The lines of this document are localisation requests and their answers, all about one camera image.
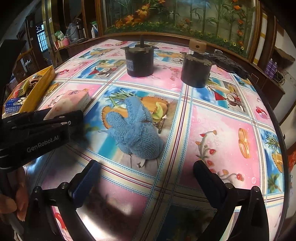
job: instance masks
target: blue knitted glove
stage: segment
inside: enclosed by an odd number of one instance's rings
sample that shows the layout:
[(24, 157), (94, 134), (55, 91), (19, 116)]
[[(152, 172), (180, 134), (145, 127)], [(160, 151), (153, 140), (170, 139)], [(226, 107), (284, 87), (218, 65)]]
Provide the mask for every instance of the blue knitted glove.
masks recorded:
[(128, 117), (109, 112), (106, 120), (112, 127), (106, 132), (116, 140), (123, 152), (148, 160), (157, 158), (163, 149), (163, 141), (152, 123), (148, 109), (136, 96), (126, 98), (124, 103)]

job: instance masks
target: printed fruit image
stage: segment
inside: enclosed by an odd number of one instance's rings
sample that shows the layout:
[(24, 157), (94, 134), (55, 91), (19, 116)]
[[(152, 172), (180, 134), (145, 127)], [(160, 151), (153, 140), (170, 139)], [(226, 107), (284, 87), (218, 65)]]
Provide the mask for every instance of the printed fruit image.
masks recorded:
[[(130, 96), (135, 96), (135, 95), (131, 92), (124, 92), (123, 90), (120, 90), (119, 92), (113, 93), (111, 96), (108, 97), (113, 103), (114, 107), (112, 108), (110, 106), (105, 106), (102, 109), (102, 121), (104, 126), (107, 129), (111, 127), (111, 125), (109, 125), (106, 120), (106, 115), (109, 112), (114, 111), (121, 114), (124, 118), (128, 117), (127, 109), (121, 107), (120, 104), (127, 97), (130, 97)], [(154, 96), (141, 97), (140, 100), (142, 104), (149, 110), (154, 123), (160, 123), (161, 121), (163, 122), (164, 120), (163, 117), (166, 115), (168, 111), (168, 101), (162, 98), (154, 97)]]

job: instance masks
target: screw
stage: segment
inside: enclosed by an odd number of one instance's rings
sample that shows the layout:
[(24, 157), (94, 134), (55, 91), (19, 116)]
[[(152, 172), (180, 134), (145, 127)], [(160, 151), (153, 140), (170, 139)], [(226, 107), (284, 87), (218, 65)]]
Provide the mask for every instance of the screw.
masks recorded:
[(233, 186), (231, 183), (225, 183), (225, 186), (226, 186), (228, 189), (232, 189), (232, 188), (234, 188), (234, 186)]
[(254, 189), (255, 192), (260, 192), (260, 188), (257, 187), (257, 186), (254, 186), (253, 189)]
[(64, 189), (64, 188), (66, 188), (68, 186), (68, 184), (69, 183), (67, 183), (67, 182), (63, 182), (61, 187)]

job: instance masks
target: plastic tablecloth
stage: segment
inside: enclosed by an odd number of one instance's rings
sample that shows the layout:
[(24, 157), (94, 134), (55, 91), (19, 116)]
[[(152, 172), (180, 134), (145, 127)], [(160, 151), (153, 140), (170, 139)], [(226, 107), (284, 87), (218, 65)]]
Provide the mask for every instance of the plastic tablecloth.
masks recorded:
[[(224, 182), (260, 187), (273, 240), (284, 201), (282, 156), (272, 121), (250, 81), (214, 65), (206, 87), (192, 88), (181, 81), (180, 52), (190, 50), (154, 42), (147, 42), (159, 48), (153, 75), (133, 78), (120, 48), (135, 44), (110, 39), (55, 70), (39, 110), (53, 107), (69, 90), (87, 90), (91, 102), (79, 135), (25, 166), (30, 192), (36, 185), (48, 189), (69, 182), (94, 159), (102, 164), (101, 178), (77, 212), (96, 240), (196, 240), (216, 212), (193, 176), (193, 164), (201, 159)], [(123, 153), (105, 132), (102, 112), (125, 108), (128, 96), (144, 98), (147, 105), (161, 99), (167, 106), (154, 123), (165, 142), (156, 159)], [(72, 240), (58, 209), (53, 211), (64, 238)]]

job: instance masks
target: bottle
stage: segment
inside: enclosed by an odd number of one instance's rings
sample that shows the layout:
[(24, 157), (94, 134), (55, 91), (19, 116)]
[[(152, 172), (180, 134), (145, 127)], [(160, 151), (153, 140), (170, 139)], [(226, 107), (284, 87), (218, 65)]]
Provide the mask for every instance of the bottle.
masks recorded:
[(273, 61), (272, 61), (272, 58), (268, 61), (268, 63), (267, 63), (267, 66), (266, 66), (266, 68), (265, 68), (265, 70), (264, 70), (264, 73), (266, 73), (267, 75), (269, 74), (269, 72), (270, 72), (270, 70), (271, 70), (271, 67), (272, 67), (272, 65), (273, 65)]
[(270, 72), (268, 74), (269, 78), (272, 79), (274, 77), (276, 71), (277, 71), (277, 64), (275, 62), (275, 63), (272, 64), (271, 70), (270, 70)]
[(91, 28), (91, 36), (93, 39), (96, 37), (96, 35), (94, 34), (94, 27)]

